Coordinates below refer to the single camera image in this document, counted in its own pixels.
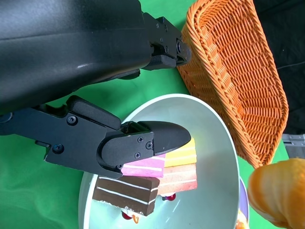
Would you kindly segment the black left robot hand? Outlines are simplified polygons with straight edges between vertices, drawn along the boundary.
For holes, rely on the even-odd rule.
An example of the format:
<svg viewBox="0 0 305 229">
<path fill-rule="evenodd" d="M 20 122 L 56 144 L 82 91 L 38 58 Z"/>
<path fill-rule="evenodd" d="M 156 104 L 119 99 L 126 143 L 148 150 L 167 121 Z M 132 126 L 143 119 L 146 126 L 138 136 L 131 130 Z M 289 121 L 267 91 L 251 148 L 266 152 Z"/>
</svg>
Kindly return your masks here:
<svg viewBox="0 0 305 229">
<path fill-rule="evenodd" d="M 120 178 L 124 164 L 174 151 L 190 133 L 169 122 L 122 123 L 73 92 L 190 59 L 181 32 L 137 0 L 3 0 L 0 133 L 35 140 L 49 163 Z"/>
</svg>

